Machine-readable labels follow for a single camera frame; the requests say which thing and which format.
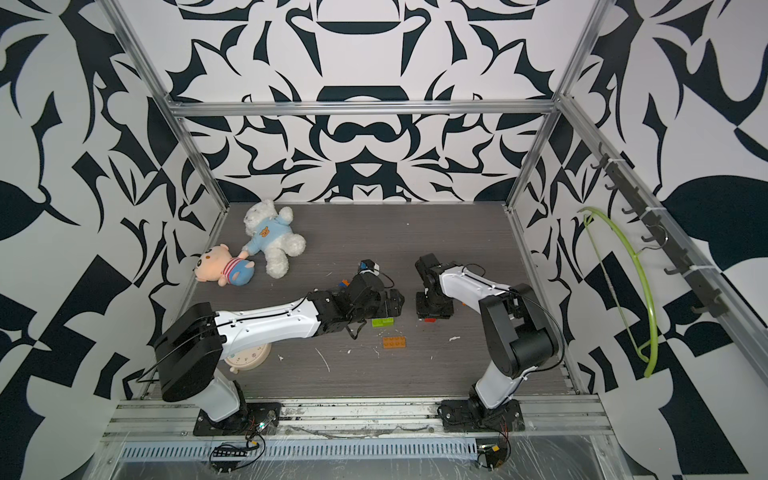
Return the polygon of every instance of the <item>metal grate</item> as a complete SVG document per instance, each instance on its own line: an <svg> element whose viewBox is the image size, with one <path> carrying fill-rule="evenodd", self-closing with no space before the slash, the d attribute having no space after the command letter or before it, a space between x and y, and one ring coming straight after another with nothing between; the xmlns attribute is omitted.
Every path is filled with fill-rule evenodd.
<svg viewBox="0 0 768 480"><path fill-rule="evenodd" d="M208 460L210 442L128 442L122 462ZM266 441L261 460L364 460L371 458L453 458L474 460L474 439L318 439Z"/></svg>

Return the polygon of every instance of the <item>patterned backdrop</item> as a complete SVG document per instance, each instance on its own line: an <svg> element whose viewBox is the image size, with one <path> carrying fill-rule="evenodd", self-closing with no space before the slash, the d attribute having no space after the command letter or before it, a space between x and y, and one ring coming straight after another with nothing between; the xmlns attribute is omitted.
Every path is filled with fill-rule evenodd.
<svg viewBox="0 0 768 480"><path fill-rule="evenodd" d="M580 106L622 152L694 242L768 318L768 3L619 0L574 89ZM561 120L516 206L525 242L559 306L589 392L641 478L765 478L768 389L660 251L641 262L658 315L659 360L642 363L584 232L599 207L636 249L648 231ZM593 235L638 344L649 338L642 288L621 242L598 220Z"/></svg>
<svg viewBox="0 0 768 480"><path fill-rule="evenodd" d="M0 476L64 478L219 212L91 0L3 2L0 52Z"/></svg>
<svg viewBox="0 0 768 480"><path fill-rule="evenodd" d="M189 118L230 201L506 200L539 114Z"/></svg>
<svg viewBox="0 0 768 480"><path fill-rule="evenodd" d="M177 101L551 98L594 0L121 0ZM537 115L192 118L230 201L505 200Z"/></svg>
<svg viewBox="0 0 768 480"><path fill-rule="evenodd" d="M551 97L594 0L120 2L173 98L314 101Z"/></svg>

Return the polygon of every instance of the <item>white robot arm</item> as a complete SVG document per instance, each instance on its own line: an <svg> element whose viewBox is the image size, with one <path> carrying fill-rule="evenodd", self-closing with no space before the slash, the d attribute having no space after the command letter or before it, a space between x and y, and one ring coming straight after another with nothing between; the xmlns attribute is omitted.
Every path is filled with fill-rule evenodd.
<svg viewBox="0 0 768 480"><path fill-rule="evenodd" d="M558 352L556 330L528 285L495 283L466 266L440 263L433 254L421 257L416 269L424 282L424 292L416 294L419 318L450 318L453 299L481 315L491 362L473 385L463 416L466 424L493 423L525 376ZM515 318L522 320L516 328ZM461 416L454 411L444 425L462 423Z"/></svg>
<svg viewBox="0 0 768 480"><path fill-rule="evenodd" d="M247 406L236 382L217 368L233 353L290 338L346 330L357 338L367 319L399 316L404 298L387 290L371 260L360 263L348 286L315 290L279 306L214 312L198 303L154 344L163 400L186 400L202 408L211 425L232 431L247 421ZM350 323L358 323L356 332Z"/></svg>

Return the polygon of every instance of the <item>wooden floor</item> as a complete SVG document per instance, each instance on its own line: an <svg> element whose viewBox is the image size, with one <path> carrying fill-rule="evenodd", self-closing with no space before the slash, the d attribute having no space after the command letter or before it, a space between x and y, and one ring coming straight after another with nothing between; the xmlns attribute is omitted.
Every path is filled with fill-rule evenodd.
<svg viewBox="0 0 768 480"><path fill-rule="evenodd" d="M243 215L250 205L233 204L218 243L233 252L249 240ZM346 332L272 345L266 362L231 374L246 397L461 396L490 362L480 316L456 302L455 315L437 323L420 322L415 293L422 283L414 267L421 255L440 261L479 263L487 277L510 284L526 275L501 204L293 205L293 230L306 238L306 252L290 259L285 277L264 271L246 286L198 284L193 303L214 310L249 310L300 299L315 289L351 280L360 260L376 261L406 297L395 325L363 327L357 340ZM382 338L404 336L407 347L384 350ZM519 393L566 393L560 369L532 375Z"/></svg>

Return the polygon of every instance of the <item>green wire loop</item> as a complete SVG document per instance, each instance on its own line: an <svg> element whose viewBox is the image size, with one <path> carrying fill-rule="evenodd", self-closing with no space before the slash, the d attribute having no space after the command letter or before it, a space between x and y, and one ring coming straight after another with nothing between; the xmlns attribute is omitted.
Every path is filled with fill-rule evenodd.
<svg viewBox="0 0 768 480"><path fill-rule="evenodd" d="M645 295L645 306L648 310L648 328L650 329L650 340L646 342L644 345L638 347L637 344L634 341L634 338L632 338L632 333L629 331L629 325L624 318L624 313L622 312L621 307L618 304L617 299L614 298L614 301L616 301L616 306L619 309L619 313L622 315L622 319L624 320L624 325L627 327L627 332L630 335L630 338L632 340L632 345L635 348L635 351L639 355L643 361L647 361L648 365L645 367L645 378L650 377L650 375L654 372L654 369L656 368L656 362L658 361L659 356L659 335L658 335L658 328L656 327L656 307L654 306L654 296L650 292L650 284L648 283L648 279L645 277L645 270L643 270L643 266L640 264L640 258L638 257L638 253L634 251L634 248L629 243L629 240L627 240L627 236L624 235L624 232L621 231L621 228L616 225L613 220L608 218L606 214L604 214L600 209L595 207L584 207L579 210L580 212L588 211L591 213L591 215L584 216L584 227L587 229L587 233L589 234L590 241L592 242L592 247L594 247L594 252L598 255L598 260L600 261L602 265L602 259L600 257L600 254L598 253L597 245L594 243L594 239L592 239L591 233L589 233L589 229L587 225L593 221L593 216L597 215L600 217L605 223L608 224L609 227L611 227L611 230L614 231L617 237L619 237L619 240L621 240L621 243L624 245L624 248L627 250L627 253L629 253L630 258L632 259L632 263L634 263L634 268L637 270L637 276L640 277L640 283L643 286L643 294ZM645 357L641 350L644 349L646 346L650 344L650 357Z"/></svg>

